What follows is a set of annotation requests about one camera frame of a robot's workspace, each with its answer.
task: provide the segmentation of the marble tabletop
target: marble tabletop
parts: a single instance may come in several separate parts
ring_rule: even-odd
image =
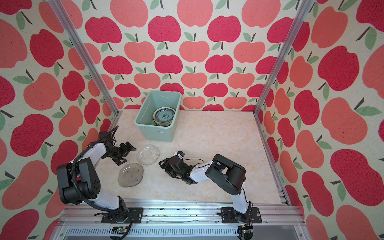
[[[215,154],[221,154],[246,169],[247,200],[255,204],[281,204],[252,112],[180,111],[172,142],[145,139],[140,128],[134,125],[137,113],[135,109],[124,110],[116,132],[118,142],[129,141],[137,151],[130,152],[126,157],[127,162],[120,166],[110,158],[105,158],[96,167],[104,190],[131,199],[231,202],[230,195],[213,181],[187,185],[182,180],[171,178],[158,164],[177,151],[185,153],[184,159],[199,158],[204,162],[212,160]],[[158,147],[160,157],[154,164],[143,166],[144,176],[138,185],[120,186],[118,175],[121,168],[137,162],[139,150],[146,144]],[[189,165],[198,162],[186,161]]]

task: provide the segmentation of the apple wallpaper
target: apple wallpaper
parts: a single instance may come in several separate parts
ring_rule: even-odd
[[[252,111],[302,1],[74,2],[82,18],[68,13],[90,55],[101,54],[94,63],[118,108],[139,109],[160,89],[182,93],[185,110]],[[309,35],[303,26],[295,51]]]
[[[0,239],[47,240],[65,208],[56,168],[108,130],[111,110],[48,2],[0,1],[0,29]]]
[[[384,239],[383,12],[378,0],[317,0],[306,45],[292,45],[258,113],[313,240]]]

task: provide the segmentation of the green plastic bin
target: green plastic bin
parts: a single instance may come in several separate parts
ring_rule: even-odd
[[[145,98],[135,118],[135,125],[140,128],[146,139],[172,142],[179,119],[180,102],[181,93],[179,92],[152,90]],[[162,107],[175,110],[172,123],[167,127],[157,126],[153,121],[153,113]]]

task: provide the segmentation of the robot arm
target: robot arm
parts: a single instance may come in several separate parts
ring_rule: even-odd
[[[101,209],[116,210],[120,207],[122,199],[109,194],[100,187],[100,180],[94,169],[99,159],[106,157],[110,157],[119,166],[127,161],[123,157],[127,156],[130,151],[136,150],[129,142],[116,146],[117,143],[113,138],[117,128],[118,126],[109,132],[99,133],[97,141],[88,145],[70,163],[60,165],[57,168],[59,194],[63,203],[87,203],[81,197],[83,195],[90,203]],[[72,177],[73,167],[76,180]],[[76,181],[76,185],[80,190],[80,195],[76,190],[74,181]]]
[[[171,177],[181,179],[189,185],[211,179],[232,197],[234,215],[228,217],[244,223],[251,221],[252,206],[247,201],[244,190],[246,171],[241,165],[219,154],[201,166],[189,166],[183,158],[184,153],[178,151],[173,157],[160,161],[159,165]]]

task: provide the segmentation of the mounting plate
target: mounting plate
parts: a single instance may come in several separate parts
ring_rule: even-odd
[[[229,214],[234,214],[232,211],[233,211],[233,207],[222,207],[220,209],[221,211],[221,220],[223,223],[239,223],[236,219],[230,219],[226,216],[223,216],[223,215],[227,215],[227,213]],[[252,211],[251,211],[251,215],[253,215],[253,218],[252,218],[252,223],[262,223],[262,217],[260,215],[260,210],[259,208],[257,207],[253,207],[252,208]]]
[[[133,223],[141,223],[141,218],[143,214],[142,207],[127,207],[129,213],[132,216]],[[116,223],[115,220],[110,220],[109,217],[104,217],[101,219],[101,223]],[[129,219],[125,220],[121,224],[129,224]]]

